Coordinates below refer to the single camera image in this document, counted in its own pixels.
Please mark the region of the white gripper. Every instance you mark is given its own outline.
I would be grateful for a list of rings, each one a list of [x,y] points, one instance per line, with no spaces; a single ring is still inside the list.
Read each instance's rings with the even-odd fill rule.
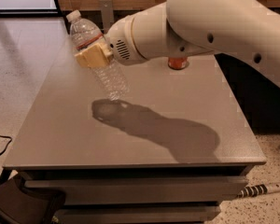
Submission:
[[[102,68],[109,66],[114,58],[123,65],[144,63],[144,58],[133,40],[134,15],[129,15],[115,22],[106,34],[106,43],[95,43],[79,51],[75,58],[81,67]]]

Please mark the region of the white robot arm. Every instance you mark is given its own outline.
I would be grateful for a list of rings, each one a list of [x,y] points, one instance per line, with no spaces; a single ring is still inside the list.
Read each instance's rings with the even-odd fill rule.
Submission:
[[[280,88],[280,15],[257,0],[166,0],[117,21],[75,57],[84,67],[225,53]]]

